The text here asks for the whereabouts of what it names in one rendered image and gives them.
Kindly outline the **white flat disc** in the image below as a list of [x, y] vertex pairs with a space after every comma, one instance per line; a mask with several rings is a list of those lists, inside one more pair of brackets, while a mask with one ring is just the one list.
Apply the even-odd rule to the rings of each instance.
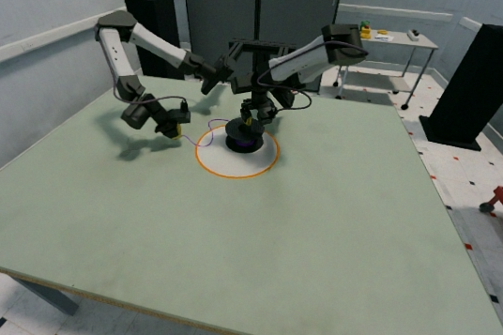
[[216, 174], [232, 177], [255, 175], [268, 168], [277, 157], [277, 145], [266, 132], [262, 135], [264, 140], [262, 147], [246, 154], [231, 150], [225, 143], [226, 137], [227, 133], [223, 126], [207, 133], [199, 142], [200, 146], [197, 146], [200, 162]]

